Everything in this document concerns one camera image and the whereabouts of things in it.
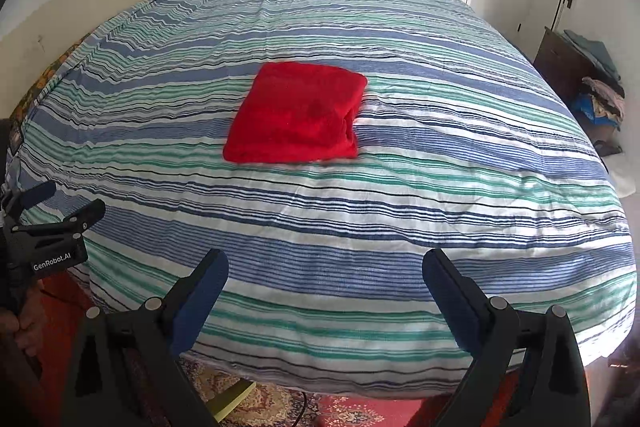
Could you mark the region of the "left hand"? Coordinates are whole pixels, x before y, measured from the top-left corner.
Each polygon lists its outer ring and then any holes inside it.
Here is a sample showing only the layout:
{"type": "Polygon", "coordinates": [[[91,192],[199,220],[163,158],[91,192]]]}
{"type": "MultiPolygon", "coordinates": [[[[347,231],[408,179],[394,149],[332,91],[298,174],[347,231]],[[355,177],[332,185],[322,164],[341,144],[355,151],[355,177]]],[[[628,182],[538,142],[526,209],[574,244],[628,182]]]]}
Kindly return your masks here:
{"type": "Polygon", "coordinates": [[[27,289],[26,300],[18,317],[8,310],[1,310],[1,334],[12,337],[17,347],[30,357],[34,357],[43,344],[43,327],[47,317],[41,298],[42,284],[37,282],[27,289]]]}

